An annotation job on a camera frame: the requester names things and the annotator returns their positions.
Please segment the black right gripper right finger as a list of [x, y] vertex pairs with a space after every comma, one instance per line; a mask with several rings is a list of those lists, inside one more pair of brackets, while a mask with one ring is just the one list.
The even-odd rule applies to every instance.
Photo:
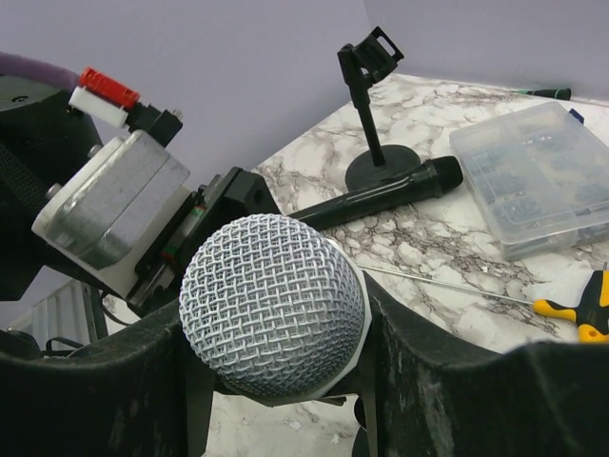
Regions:
[[363, 397], [376, 456], [604, 456], [608, 348], [478, 347], [367, 282], [372, 354]]

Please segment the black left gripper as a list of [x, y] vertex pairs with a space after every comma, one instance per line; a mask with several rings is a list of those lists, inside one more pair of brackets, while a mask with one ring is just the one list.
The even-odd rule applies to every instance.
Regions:
[[250, 214], [279, 212], [260, 174], [234, 167], [215, 176], [186, 198], [136, 264], [128, 307], [148, 314], [172, 300], [194, 253], [223, 225]]

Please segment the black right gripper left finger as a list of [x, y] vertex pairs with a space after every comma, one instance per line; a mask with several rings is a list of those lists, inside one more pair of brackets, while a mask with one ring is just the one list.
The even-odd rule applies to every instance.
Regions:
[[68, 357], [1, 354], [4, 456], [201, 456], [214, 375], [171, 302]]

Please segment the black stand holding white microphone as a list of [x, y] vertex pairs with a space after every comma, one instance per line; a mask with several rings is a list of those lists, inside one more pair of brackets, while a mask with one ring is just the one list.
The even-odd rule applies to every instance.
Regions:
[[269, 408], [212, 390], [214, 373], [199, 363], [187, 369], [188, 444], [205, 456], [362, 455], [355, 442], [355, 399]]

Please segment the white microphone silver grille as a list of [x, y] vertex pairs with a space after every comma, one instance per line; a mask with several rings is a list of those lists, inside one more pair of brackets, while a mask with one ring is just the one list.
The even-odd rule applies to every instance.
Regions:
[[271, 407], [325, 397], [357, 365], [372, 321], [363, 272], [335, 242], [279, 214], [239, 218], [203, 242], [179, 317], [204, 364]]

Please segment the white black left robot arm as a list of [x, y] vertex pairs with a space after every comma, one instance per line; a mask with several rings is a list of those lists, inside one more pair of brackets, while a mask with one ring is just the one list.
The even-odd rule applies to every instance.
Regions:
[[235, 168], [196, 190], [167, 151], [162, 112], [102, 143], [66, 90], [1, 78], [1, 297], [42, 267], [124, 299], [143, 316], [173, 300], [191, 257], [222, 225], [277, 205], [265, 179]]

